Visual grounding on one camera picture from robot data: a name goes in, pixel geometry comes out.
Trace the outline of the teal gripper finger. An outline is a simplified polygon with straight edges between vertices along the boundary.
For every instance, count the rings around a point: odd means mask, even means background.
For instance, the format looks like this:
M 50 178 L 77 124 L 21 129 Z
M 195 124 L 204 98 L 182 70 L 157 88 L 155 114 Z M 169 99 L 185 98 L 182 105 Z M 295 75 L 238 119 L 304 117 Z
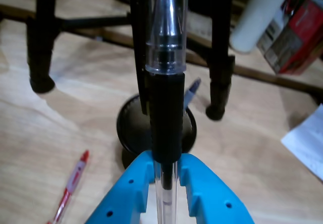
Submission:
M 147 208 L 148 188 L 153 182 L 152 153 L 144 151 L 126 168 L 87 223 L 140 223 L 140 215 Z
M 186 188 L 189 216 L 197 223 L 254 223 L 238 196 L 192 154 L 181 156 L 180 185 Z

